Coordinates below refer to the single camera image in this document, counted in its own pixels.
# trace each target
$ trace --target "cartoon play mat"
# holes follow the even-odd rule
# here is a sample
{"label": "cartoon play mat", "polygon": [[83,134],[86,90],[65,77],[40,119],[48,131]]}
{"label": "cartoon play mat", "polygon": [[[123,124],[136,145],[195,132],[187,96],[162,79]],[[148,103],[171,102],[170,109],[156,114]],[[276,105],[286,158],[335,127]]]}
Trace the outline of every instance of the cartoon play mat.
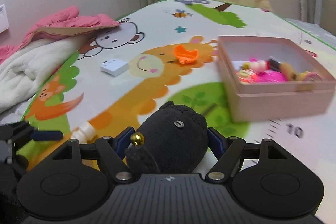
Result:
{"label": "cartoon play mat", "polygon": [[[208,126],[224,136],[258,143],[272,138],[323,181],[325,196],[317,216],[336,223],[336,101],[324,115],[232,123],[226,92],[216,67],[219,35],[289,38],[336,76],[336,51],[265,9],[211,0],[166,0],[120,20],[120,28],[104,30],[47,81],[25,114],[42,130],[70,131],[89,121],[98,136],[116,136],[127,126],[138,128],[168,100],[204,115]],[[199,51],[195,63],[180,65],[176,45]],[[112,58],[128,62],[117,77],[100,71]],[[31,141],[20,151],[35,165],[60,143]],[[208,152],[196,171],[206,173],[216,162]],[[244,168],[256,164],[246,160]]]}

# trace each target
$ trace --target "orange toy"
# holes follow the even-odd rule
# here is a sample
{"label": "orange toy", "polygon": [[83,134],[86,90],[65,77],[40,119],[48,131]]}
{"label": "orange toy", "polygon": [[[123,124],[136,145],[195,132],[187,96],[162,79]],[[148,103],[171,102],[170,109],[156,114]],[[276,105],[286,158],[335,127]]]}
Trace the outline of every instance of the orange toy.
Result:
{"label": "orange toy", "polygon": [[193,63],[199,56],[198,50],[188,51],[183,45],[174,49],[174,55],[181,64]]}

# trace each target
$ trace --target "pink box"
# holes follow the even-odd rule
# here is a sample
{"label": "pink box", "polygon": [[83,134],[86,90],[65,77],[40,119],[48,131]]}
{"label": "pink box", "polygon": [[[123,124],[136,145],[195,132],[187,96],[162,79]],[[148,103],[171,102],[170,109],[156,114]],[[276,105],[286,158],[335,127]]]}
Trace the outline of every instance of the pink box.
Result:
{"label": "pink box", "polygon": [[[218,66],[235,122],[262,121],[325,113],[336,79],[293,41],[276,37],[220,36]],[[296,72],[316,72],[323,81],[243,84],[234,64],[250,58],[288,62]]]}

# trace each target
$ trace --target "pink blanket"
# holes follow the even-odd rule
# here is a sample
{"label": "pink blanket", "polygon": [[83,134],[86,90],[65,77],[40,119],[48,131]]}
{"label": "pink blanket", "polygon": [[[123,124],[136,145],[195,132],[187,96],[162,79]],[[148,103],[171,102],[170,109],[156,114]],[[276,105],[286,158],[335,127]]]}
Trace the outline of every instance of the pink blanket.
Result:
{"label": "pink blanket", "polygon": [[11,56],[17,50],[23,48],[31,41],[41,39],[41,38],[51,38],[60,40],[65,38],[64,35],[58,34],[47,34],[47,33],[36,33],[35,31],[40,27],[99,27],[99,26],[118,26],[119,23],[111,19],[107,15],[99,14],[96,16],[78,16],[79,10],[76,6],[68,7],[60,12],[53,15],[49,15],[40,19],[36,22],[25,35],[22,43],[18,46],[15,45],[5,45],[0,47],[0,64],[5,61],[9,56]]}

